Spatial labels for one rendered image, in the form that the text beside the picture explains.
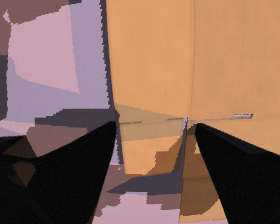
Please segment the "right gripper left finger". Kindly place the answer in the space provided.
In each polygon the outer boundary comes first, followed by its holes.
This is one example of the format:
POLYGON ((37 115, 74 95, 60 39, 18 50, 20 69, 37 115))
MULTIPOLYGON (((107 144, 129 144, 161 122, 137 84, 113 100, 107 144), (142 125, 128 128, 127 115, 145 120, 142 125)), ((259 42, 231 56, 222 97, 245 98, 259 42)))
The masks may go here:
POLYGON ((92 224, 116 140, 110 121, 37 158, 0 153, 0 194, 46 224, 92 224))

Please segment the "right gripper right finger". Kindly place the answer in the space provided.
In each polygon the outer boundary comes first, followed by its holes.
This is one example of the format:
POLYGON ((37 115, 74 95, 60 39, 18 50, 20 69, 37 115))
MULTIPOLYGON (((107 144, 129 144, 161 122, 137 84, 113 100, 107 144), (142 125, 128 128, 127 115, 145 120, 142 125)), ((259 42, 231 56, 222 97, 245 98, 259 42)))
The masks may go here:
POLYGON ((228 224, 269 224, 280 214, 280 155, 204 123, 195 138, 228 224))

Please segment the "brown cardboard blank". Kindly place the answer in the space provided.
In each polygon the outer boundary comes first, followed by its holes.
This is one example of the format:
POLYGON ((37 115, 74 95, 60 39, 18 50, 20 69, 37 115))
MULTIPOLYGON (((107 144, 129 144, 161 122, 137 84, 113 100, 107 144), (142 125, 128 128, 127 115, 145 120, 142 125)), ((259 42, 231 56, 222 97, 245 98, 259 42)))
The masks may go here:
POLYGON ((179 223, 227 219, 196 125, 280 154, 280 0, 106 0, 106 7, 126 178, 179 171, 187 118, 179 223), (252 115, 228 119, 233 114, 252 115))

